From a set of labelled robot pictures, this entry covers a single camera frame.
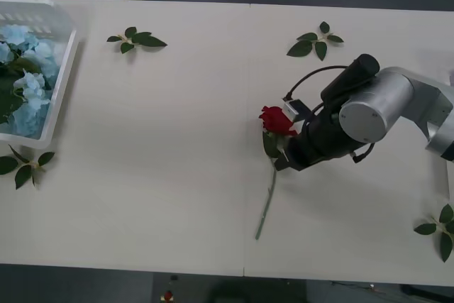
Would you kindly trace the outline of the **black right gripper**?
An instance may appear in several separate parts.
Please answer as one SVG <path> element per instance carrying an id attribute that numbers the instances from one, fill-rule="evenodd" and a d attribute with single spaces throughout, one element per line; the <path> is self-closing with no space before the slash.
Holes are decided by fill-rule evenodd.
<path id="1" fill-rule="evenodd" d="M 276 171 L 291 167 L 301 171 L 319 162 L 321 158 L 320 118 L 303 125 L 301 132 L 290 138 L 285 149 L 274 161 Z"/>

